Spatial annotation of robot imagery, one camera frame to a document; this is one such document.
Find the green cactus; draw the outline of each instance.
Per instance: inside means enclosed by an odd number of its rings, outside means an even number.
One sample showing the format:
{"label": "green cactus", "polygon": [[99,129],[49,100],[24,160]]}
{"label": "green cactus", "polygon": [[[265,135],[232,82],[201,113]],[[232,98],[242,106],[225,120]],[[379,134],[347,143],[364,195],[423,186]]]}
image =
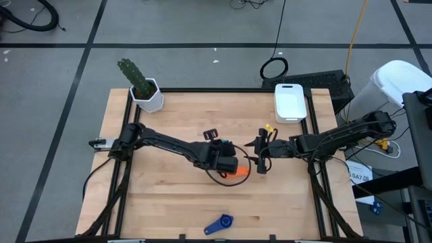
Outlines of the green cactus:
{"label": "green cactus", "polygon": [[117,62],[121,72],[134,86],[134,95],[137,99],[149,99],[155,93],[155,87],[146,80],[133,61],[121,59]]}

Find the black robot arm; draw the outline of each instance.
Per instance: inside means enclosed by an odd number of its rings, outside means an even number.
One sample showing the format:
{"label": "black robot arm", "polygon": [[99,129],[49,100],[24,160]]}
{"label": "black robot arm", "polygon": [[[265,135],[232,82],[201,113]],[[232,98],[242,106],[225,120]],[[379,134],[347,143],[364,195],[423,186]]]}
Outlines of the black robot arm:
{"label": "black robot arm", "polygon": [[266,173],[266,158],[302,158],[307,161],[327,160],[343,146],[352,146],[367,137],[374,139],[390,137],[396,130],[396,123],[389,114],[373,111],[349,124],[322,132],[289,137],[289,140],[267,141],[267,131],[259,130],[255,141],[246,146],[254,146],[258,173]]}
{"label": "black robot arm", "polygon": [[185,142],[160,134],[140,123],[127,124],[121,131],[120,137],[114,140],[108,157],[126,161],[132,156],[132,151],[143,146],[154,146],[181,155],[200,169],[235,174],[238,160],[234,157],[236,155],[234,147],[230,142],[213,140],[216,136],[216,131],[211,130],[205,132],[205,138],[211,139],[210,142]]}

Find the blue object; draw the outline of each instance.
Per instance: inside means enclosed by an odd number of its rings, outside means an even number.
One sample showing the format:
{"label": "blue object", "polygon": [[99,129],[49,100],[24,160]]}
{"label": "blue object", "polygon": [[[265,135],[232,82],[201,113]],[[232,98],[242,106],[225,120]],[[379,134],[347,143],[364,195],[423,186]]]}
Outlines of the blue object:
{"label": "blue object", "polygon": [[229,215],[222,215],[217,221],[212,223],[211,225],[207,226],[204,229],[204,234],[208,236],[209,234],[213,234],[215,232],[218,232],[219,230],[224,230],[226,228],[231,227],[232,221],[234,220],[234,217]]}
{"label": "blue object", "polygon": [[381,209],[383,208],[383,204],[381,202],[373,202],[373,205],[371,205],[371,211],[376,214],[381,214]]}

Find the wooden table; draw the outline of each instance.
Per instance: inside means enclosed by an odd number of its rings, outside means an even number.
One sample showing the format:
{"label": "wooden table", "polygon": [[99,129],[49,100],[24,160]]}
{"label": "wooden table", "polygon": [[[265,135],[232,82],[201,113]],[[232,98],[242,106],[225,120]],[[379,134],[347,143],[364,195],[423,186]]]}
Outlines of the wooden table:
{"label": "wooden table", "polygon": [[[127,89],[111,90],[101,137],[119,136],[127,94]],[[140,122],[185,141],[203,141],[203,131],[217,128],[219,137],[233,141],[253,156],[253,148],[243,144],[252,141],[265,124],[278,128],[280,139],[302,133],[300,124],[276,122],[272,93],[164,95],[163,110],[154,114],[142,112]],[[313,102],[320,132],[336,127],[328,90],[314,89]],[[309,121],[308,130],[312,131]],[[239,163],[247,165],[240,153]],[[344,159],[342,153],[335,156]],[[106,158],[107,153],[95,154],[92,169]],[[103,167],[89,181],[77,234],[85,231],[106,205],[113,164]],[[329,161],[327,171],[335,206],[352,228],[362,234],[346,166]],[[233,226],[205,236],[203,228],[222,213],[234,216]],[[323,213],[329,235],[330,223],[324,205]],[[112,216],[109,232],[113,232],[114,221]],[[121,237],[178,239],[179,234],[186,234],[187,239],[266,240],[269,234],[275,234],[278,240],[319,239],[306,163],[299,159],[274,159],[273,169],[267,175],[257,174],[253,166],[248,181],[226,188],[211,181],[204,171],[181,156],[153,147],[141,148],[134,153]]]}

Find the yellow clip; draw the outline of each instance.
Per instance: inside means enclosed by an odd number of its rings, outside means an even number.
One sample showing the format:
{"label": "yellow clip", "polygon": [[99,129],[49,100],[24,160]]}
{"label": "yellow clip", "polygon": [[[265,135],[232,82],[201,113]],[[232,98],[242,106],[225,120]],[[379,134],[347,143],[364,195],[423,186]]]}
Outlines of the yellow clip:
{"label": "yellow clip", "polygon": [[265,128],[269,131],[269,132],[273,132],[275,129],[272,128],[269,124],[265,125]]}
{"label": "yellow clip", "polygon": [[375,144],[377,144],[382,150],[386,151],[389,148],[389,139],[383,138],[381,140],[375,141]]}

